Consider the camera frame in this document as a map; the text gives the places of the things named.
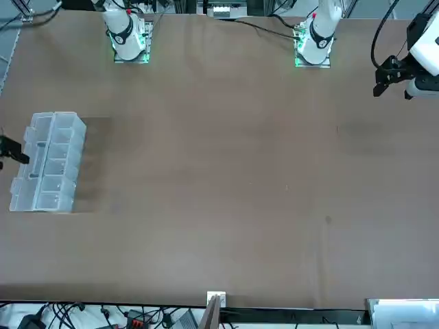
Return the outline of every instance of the tabletop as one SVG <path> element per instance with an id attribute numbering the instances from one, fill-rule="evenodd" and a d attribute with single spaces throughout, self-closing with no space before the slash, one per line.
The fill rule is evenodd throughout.
<path id="1" fill-rule="evenodd" d="M 403 85 L 372 96 L 378 23 L 342 20 L 330 69 L 198 15 L 165 15 L 148 65 L 112 62 L 96 12 L 23 30 L 0 125 L 21 141 L 33 113 L 74 111 L 87 133 L 70 215 L 9 212 L 18 165 L 5 163 L 0 298 L 201 305 L 216 290 L 230 306 L 364 308 L 437 295 L 438 103 L 404 100 Z M 379 61 L 407 24 L 386 24 Z"/>

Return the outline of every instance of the clear plastic organizer box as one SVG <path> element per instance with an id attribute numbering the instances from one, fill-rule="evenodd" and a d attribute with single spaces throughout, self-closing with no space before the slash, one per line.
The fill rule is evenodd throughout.
<path id="1" fill-rule="evenodd" d="M 11 185 L 11 211 L 71 212 L 86 126 L 74 112 L 35 113 Z"/>

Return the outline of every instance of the metal frame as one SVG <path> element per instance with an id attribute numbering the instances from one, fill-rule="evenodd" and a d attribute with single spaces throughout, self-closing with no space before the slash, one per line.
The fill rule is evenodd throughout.
<path id="1" fill-rule="evenodd" d="M 433 14 L 439 7 L 439 0 L 430 0 L 422 11 L 423 14 Z"/>
<path id="2" fill-rule="evenodd" d="M 0 304 L 41 304 L 73 303 L 72 301 L 59 300 L 35 300 L 16 301 L 0 300 Z M 85 305 L 111 305 L 111 306 L 144 306 L 144 307 L 181 307 L 181 308 L 204 308 L 204 306 L 192 305 L 157 305 L 157 304 L 133 304 L 133 303 L 102 303 L 84 302 Z M 313 309 L 313 308 L 240 308 L 226 307 L 219 310 L 219 322 L 223 324 L 338 324 L 338 325 L 370 325 L 370 316 L 367 310 L 351 309 Z"/>

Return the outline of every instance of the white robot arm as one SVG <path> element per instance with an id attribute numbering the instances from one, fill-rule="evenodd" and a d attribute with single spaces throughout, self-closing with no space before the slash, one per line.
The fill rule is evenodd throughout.
<path id="1" fill-rule="evenodd" d="M 319 65 L 326 60 L 342 13 L 340 0 L 319 0 L 316 12 L 305 21 L 306 34 L 298 49 L 308 63 Z"/>
<path id="2" fill-rule="evenodd" d="M 135 13 L 123 10 L 121 0 L 92 0 L 95 9 L 102 12 L 113 47 L 122 60 L 133 60 L 145 51 L 145 22 Z"/>
<path id="3" fill-rule="evenodd" d="M 375 44 L 389 12 L 399 0 L 389 8 L 372 42 L 370 56 L 375 71 L 375 97 L 381 96 L 389 85 L 411 80 L 405 90 L 405 98 L 415 96 L 439 96 L 439 0 L 431 0 L 424 10 L 417 14 L 407 28 L 408 55 L 399 60 L 392 55 L 378 65 L 375 60 Z"/>

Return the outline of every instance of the power cable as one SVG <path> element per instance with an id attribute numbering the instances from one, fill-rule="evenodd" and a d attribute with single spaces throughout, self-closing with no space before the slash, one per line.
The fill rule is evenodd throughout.
<path id="1" fill-rule="evenodd" d="M 296 28 L 295 25 L 290 25 L 290 24 L 288 24 L 287 22 L 285 22 L 285 21 L 283 20 L 283 18 L 280 17 L 278 14 L 270 14 L 270 15 L 268 15 L 268 17 L 274 17 L 274 18 L 280 20 L 281 23 L 284 24 L 284 26 L 286 26 L 286 27 L 288 27 L 288 28 L 290 28 L 290 29 L 295 29 L 295 28 Z"/>
<path id="2" fill-rule="evenodd" d="M 318 6 L 315 7 L 312 11 L 310 11 L 310 12 L 308 13 L 308 15 L 307 15 L 307 18 L 310 17 L 311 14 L 317 10 L 317 8 L 318 8 Z"/>
<path id="3" fill-rule="evenodd" d="M 372 60 L 372 64 L 383 73 L 396 73 L 396 72 L 406 71 L 406 69 L 385 69 L 381 65 L 379 65 L 375 59 L 375 47 L 377 45 L 379 32 L 381 32 L 384 23 L 387 21 L 387 19 L 389 18 L 390 14 L 393 12 L 393 9 L 396 7 L 398 2 L 399 0 L 394 0 L 392 5 L 389 7 L 389 10 L 384 15 L 383 19 L 378 25 L 377 31 L 375 32 L 375 35 L 372 40 L 372 46 L 370 47 L 370 59 Z"/>
<path id="4" fill-rule="evenodd" d="M 169 313 L 165 313 L 165 310 L 162 310 L 163 312 L 163 317 L 162 317 L 162 321 L 160 321 L 157 326 L 155 326 L 153 329 L 157 329 L 158 327 L 162 326 L 165 329 L 170 329 L 172 327 L 172 318 L 171 315 L 173 315 L 177 310 L 180 310 L 180 307 L 177 307 L 175 310 L 173 310 L 172 312 Z M 167 318 L 168 320 L 170 320 L 170 326 L 168 326 L 169 324 L 167 324 L 165 322 L 165 318 Z"/>
<path id="5" fill-rule="evenodd" d="M 40 16 L 46 16 L 48 14 L 50 14 L 51 12 L 55 12 L 58 9 L 61 8 L 62 5 L 62 1 L 58 2 L 57 4 L 55 4 L 54 7 L 50 8 L 49 10 L 45 10 L 44 12 L 37 12 L 35 14 L 32 14 L 31 17 L 40 17 Z M 0 22 L 9 22 L 9 21 L 16 21 L 18 19 L 18 17 L 20 17 L 21 14 L 15 16 L 15 17 L 8 17 L 8 18 L 0 18 Z"/>
<path id="6" fill-rule="evenodd" d="M 399 49 L 399 51 L 398 51 L 398 53 L 397 53 L 397 55 L 396 55 L 396 57 L 398 57 L 399 56 L 399 54 L 402 52 L 402 50 L 404 49 L 404 46 L 407 44 L 407 40 L 405 40 L 405 42 L 404 42 L 404 44 L 403 44 L 403 46 L 401 47 L 401 49 Z"/>
<path id="7" fill-rule="evenodd" d="M 252 24 L 252 23 L 249 23 L 249 22 L 244 22 L 244 21 L 233 21 L 233 22 L 241 23 L 241 24 L 244 24 L 244 25 L 248 25 L 248 26 L 254 27 L 255 29 L 261 29 L 262 31 L 266 31 L 266 32 L 271 33 L 271 34 L 276 34 L 277 36 L 282 36 L 284 38 L 293 39 L 293 40 L 300 40 L 300 38 L 297 37 L 297 36 L 290 36 L 288 34 L 276 32 L 276 31 L 273 31 L 271 29 L 266 29 L 266 28 L 264 28 L 262 26 L 258 26 L 258 25 L 255 25 L 255 24 Z"/>
<path id="8" fill-rule="evenodd" d="M 323 320 L 323 323 L 326 322 L 327 324 L 333 324 L 333 325 L 335 325 L 335 327 L 337 327 L 337 329 L 340 329 L 337 322 L 335 322 L 335 321 L 331 322 L 326 317 L 322 317 L 322 320 Z"/>
<path id="9" fill-rule="evenodd" d="M 122 10 L 136 9 L 139 11 L 139 14 L 145 14 L 139 7 L 136 7 L 135 5 L 129 5 L 128 7 L 123 7 L 122 5 L 119 5 L 115 0 L 111 0 L 111 1 Z"/>
<path id="10" fill-rule="evenodd" d="M 283 7 L 283 5 L 285 5 L 289 0 L 284 0 L 284 2 L 282 2 L 275 10 L 272 11 L 271 15 L 273 15 L 275 12 L 277 12 L 279 9 L 281 9 Z M 293 0 L 293 4 L 291 6 L 291 8 L 293 8 L 293 5 L 297 2 L 297 0 Z"/>
<path id="11" fill-rule="evenodd" d="M 52 15 L 50 15 L 44 21 L 40 21 L 40 22 L 36 22 L 36 23 L 23 24 L 23 25 L 14 25 L 14 26 L 8 26 L 9 23 L 7 23 L 3 27 L 1 27 L 0 29 L 4 29 L 4 30 L 8 30 L 8 29 L 29 29 L 29 28 L 33 28 L 33 27 L 42 26 L 42 25 L 45 25 L 48 22 L 50 22 L 52 19 L 54 19 L 55 16 L 58 15 L 59 11 L 60 11 L 60 8 L 58 8 Z"/>

